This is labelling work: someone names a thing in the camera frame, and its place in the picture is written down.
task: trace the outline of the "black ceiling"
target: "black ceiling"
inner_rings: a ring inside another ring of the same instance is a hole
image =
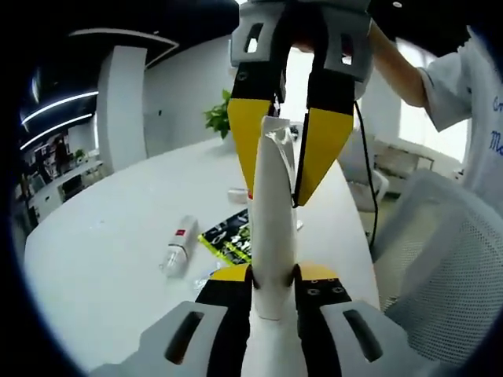
[[[401,0],[400,3],[402,7],[397,8],[393,0],[372,0],[369,6],[369,13],[389,37],[403,38],[437,56],[454,51],[468,38],[464,21],[453,16],[454,0]],[[140,31],[178,42],[180,46],[173,53],[179,53],[230,34],[239,20],[234,0],[144,0],[134,4],[89,0],[80,3],[79,8],[74,2],[50,6],[44,11],[57,14],[48,21],[57,24],[60,34],[57,38],[48,38],[42,46],[43,54],[37,62],[39,69],[34,72],[38,78],[39,102],[34,101],[31,89],[27,88],[21,117],[61,98],[95,90],[101,62],[114,45],[148,47],[147,61],[166,47],[143,38],[114,35],[62,38],[62,35],[96,27]],[[60,119],[63,122],[67,120],[65,117],[72,119],[94,109],[95,100],[91,99],[65,105],[65,110],[30,121],[31,132],[22,134],[21,139],[26,141],[60,123]]]

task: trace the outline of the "black cable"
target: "black cable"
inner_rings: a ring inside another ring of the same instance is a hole
[[[377,206],[376,191],[374,190],[374,184],[372,180],[372,169],[370,167],[369,161],[369,151],[367,150],[367,138],[365,137],[365,127],[363,126],[363,118],[358,107],[358,103],[355,101],[354,106],[356,107],[356,112],[358,114],[358,119],[360,120],[360,128],[362,129],[362,140],[363,140],[363,152],[365,153],[365,165],[367,166],[367,175],[369,177],[370,191],[372,192],[372,200],[374,202],[374,229],[372,231],[372,237],[370,239],[369,247],[372,250],[374,245],[374,240],[376,239],[376,229],[377,229],[377,215],[379,214],[379,207]]]

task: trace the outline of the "white plastic bottle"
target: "white plastic bottle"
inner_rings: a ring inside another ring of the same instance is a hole
[[[176,232],[167,245],[167,253],[161,271],[166,277],[181,277],[192,256],[193,234],[197,228],[197,220],[193,216],[184,216]]]

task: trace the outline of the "green packet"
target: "green packet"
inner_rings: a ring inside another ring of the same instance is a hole
[[[197,239],[230,265],[252,261],[248,210],[242,210],[200,234]]]

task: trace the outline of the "white mesh chair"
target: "white mesh chair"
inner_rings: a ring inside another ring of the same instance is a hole
[[[386,194],[389,180],[379,171],[374,170],[374,136],[366,135],[369,165],[372,169],[372,180],[376,191],[376,201],[379,203]],[[355,128],[337,158],[344,177],[349,185],[356,207],[360,212],[374,212],[372,192],[369,186],[369,175],[365,163],[365,150],[363,148],[362,132]]]
[[[462,365],[503,306],[503,219],[429,170],[408,180],[373,249],[381,307],[432,360]]]

